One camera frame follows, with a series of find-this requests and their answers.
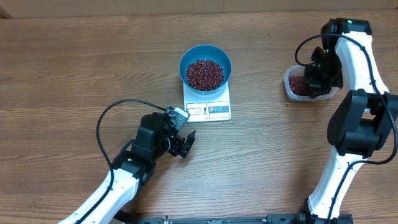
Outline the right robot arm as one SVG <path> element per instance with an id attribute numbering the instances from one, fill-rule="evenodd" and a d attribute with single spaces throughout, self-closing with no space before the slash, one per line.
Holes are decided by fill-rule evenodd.
<path id="1" fill-rule="evenodd" d="M 379 75 L 372 33 L 368 21 L 330 19 L 318 35 L 322 46 L 303 66 L 311 99 L 333 87 L 346 86 L 348 92 L 328 123 L 328 162 L 296 223 L 352 223 L 351 215 L 340 214 L 340 205 L 357 171 L 363 164 L 387 164 L 397 154 L 394 147 L 387 159 L 370 160 L 390 133 L 397 134 L 397 96 Z"/>

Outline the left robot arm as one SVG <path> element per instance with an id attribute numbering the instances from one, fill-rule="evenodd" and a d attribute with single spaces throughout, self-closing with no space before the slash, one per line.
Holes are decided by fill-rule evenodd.
<path id="1" fill-rule="evenodd" d="M 168 152 L 186 157 L 195 132 L 186 139 L 178 132 L 189 114 L 180 108 L 142 117 L 135 139 L 123 146 L 102 184 L 61 223 L 111 223 L 114 216 L 153 176 L 156 160 Z"/>

